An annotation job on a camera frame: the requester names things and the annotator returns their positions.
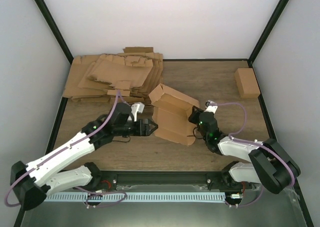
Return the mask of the brown cardboard box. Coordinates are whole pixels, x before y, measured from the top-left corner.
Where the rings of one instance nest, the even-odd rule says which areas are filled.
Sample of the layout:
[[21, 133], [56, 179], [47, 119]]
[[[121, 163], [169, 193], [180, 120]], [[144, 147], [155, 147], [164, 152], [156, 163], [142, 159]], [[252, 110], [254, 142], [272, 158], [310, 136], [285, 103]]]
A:
[[258, 98], [261, 94], [252, 68], [238, 68], [234, 73], [239, 96], [242, 99]]
[[167, 85], [158, 84], [149, 94], [153, 106], [153, 121], [158, 125], [154, 135], [158, 138], [182, 144], [192, 145], [195, 124], [189, 122], [193, 107], [200, 107], [200, 102]]

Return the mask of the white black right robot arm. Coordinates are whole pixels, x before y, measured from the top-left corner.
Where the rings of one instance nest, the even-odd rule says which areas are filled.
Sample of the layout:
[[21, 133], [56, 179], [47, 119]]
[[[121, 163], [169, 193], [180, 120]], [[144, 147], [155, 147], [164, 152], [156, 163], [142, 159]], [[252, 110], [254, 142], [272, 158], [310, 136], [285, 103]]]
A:
[[221, 156], [242, 160], [229, 164], [222, 175], [223, 185], [229, 189], [240, 182], [261, 184], [273, 194], [293, 186], [301, 170], [283, 147], [272, 138], [265, 141], [238, 139], [225, 134], [215, 118], [217, 106], [208, 105], [205, 110], [196, 106], [188, 118], [196, 125], [207, 148]]

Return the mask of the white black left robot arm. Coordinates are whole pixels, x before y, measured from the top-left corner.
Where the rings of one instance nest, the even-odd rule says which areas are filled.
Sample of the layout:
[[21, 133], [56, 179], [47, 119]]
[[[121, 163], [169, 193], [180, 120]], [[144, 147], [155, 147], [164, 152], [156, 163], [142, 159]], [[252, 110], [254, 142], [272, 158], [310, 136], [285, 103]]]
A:
[[99, 168], [88, 162], [65, 171], [64, 168], [83, 156], [111, 143], [114, 137], [148, 137], [158, 125], [149, 118], [138, 119], [144, 110], [141, 102], [115, 103], [109, 113], [89, 122], [73, 138], [45, 156], [27, 164], [14, 163], [10, 172], [10, 190], [24, 211], [32, 210], [44, 200], [70, 188], [97, 189], [102, 183]]

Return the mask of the folded brown cardboard box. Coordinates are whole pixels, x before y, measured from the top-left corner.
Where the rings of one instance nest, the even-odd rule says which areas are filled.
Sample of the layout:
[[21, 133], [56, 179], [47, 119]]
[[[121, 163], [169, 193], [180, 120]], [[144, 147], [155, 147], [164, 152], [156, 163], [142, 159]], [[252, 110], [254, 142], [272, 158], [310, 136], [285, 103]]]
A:
[[252, 68], [238, 68], [234, 73], [239, 96], [242, 99], [258, 98], [261, 94]]

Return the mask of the stack of flat cardboard blanks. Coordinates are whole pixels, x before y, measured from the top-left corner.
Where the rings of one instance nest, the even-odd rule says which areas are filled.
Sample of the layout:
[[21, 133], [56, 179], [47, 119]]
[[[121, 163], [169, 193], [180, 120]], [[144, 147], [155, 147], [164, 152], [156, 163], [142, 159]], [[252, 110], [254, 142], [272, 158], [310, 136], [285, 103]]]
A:
[[128, 103], [150, 104], [163, 83], [163, 54], [153, 47], [125, 47], [122, 53], [76, 56], [63, 91], [74, 102], [113, 103], [120, 92]]

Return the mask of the clear acrylic front plate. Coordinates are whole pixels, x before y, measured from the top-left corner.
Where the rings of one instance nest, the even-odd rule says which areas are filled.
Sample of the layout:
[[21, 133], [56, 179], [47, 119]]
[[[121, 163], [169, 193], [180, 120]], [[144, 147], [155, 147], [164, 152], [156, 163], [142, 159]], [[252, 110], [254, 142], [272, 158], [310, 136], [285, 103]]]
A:
[[298, 200], [267, 191], [254, 204], [121, 203], [86, 209], [82, 203], [45, 202], [25, 213], [22, 227], [306, 227]]

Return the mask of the light blue slotted strip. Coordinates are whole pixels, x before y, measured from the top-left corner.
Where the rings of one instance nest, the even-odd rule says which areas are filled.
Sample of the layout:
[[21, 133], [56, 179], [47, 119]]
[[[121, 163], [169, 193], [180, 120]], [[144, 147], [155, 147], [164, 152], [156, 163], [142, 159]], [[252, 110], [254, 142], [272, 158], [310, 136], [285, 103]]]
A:
[[223, 192], [128, 192], [89, 197], [86, 192], [59, 192], [45, 199], [46, 202], [115, 203], [224, 203]]

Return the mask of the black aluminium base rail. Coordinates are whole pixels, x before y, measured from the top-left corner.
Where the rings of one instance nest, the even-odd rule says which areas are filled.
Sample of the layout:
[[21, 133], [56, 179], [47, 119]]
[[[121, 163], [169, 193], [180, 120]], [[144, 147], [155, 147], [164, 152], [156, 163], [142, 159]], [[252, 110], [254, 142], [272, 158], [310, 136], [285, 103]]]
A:
[[88, 191], [115, 190], [119, 186], [134, 185], [200, 185], [209, 190], [239, 191], [243, 184], [251, 188], [252, 180], [233, 180], [226, 170], [222, 171], [102, 171], [89, 183], [76, 187]]

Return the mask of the black right corner frame post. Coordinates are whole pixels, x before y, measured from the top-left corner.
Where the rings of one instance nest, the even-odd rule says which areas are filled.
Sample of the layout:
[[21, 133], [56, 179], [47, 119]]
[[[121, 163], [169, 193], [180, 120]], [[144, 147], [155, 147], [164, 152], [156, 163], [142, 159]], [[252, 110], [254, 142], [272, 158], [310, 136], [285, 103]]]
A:
[[260, 51], [262, 50], [264, 44], [266, 43], [268, 37], [270, 36], [273, 28], [275, 27], [276, 23], [278, 22], [280, 16], [282, 15], [283, 11], [285, 10], [287, 4], [290, 0], [279, 0], [275, 9], [273, 10], [265, 28], [263, 29], [257, 43], [255, 44], [247, 62], [250, 68], [253, 68], [253, 63], [258, 57]]

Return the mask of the black corner frame post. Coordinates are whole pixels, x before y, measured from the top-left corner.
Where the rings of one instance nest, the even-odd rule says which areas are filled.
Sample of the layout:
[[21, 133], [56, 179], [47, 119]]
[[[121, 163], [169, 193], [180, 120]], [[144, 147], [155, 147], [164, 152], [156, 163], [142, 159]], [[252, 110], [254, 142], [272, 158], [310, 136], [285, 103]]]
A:
[[35, 4], [37, 5], [38, 9], [40, 10], [45, 22], [47, 23], [48, 27], [50, 28], [52, 34], [54, 35], [58, 45], [60, 46], [62, 52], [64, 53], [66, 59], [71, 64], [74, 57], [63, 37], [59, 27], [57, 26], [45, 0], [34, 0]]
[[273, 10], [265, 28], [263, 29], [257, 43], [255, 44], [247, 62], [250, 68], [253, 68], [253, 63], [258, 57], [260, 51], [262, 50], [264, 44], [266, 43], [268, 37], [270, 36], [273, 28], [275, 27], [276, 23], [278, 22], [280, 16], [282, 15], [283, 11], [285, 10], [287, 4], [290, 0], [279, 0], [275, 9]]

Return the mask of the black left corner frame post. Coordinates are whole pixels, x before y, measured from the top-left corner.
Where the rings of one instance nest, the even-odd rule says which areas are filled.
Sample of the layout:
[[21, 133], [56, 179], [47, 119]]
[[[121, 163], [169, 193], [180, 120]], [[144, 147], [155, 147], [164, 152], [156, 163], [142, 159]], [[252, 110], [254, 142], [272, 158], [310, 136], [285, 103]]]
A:
[[40, 10], [45, 22], [47, 23], [48, 27], [50, 28], [52, 34], [54, 35], [58, 45], [60, 46], [62, 52], [64, 53], [66, 59], [71, 64], [74, 57], [63, 37], [59, 27], [57, 26], [45, 0], [34, 0], [35, 4], [37, 5], [38, 9]]

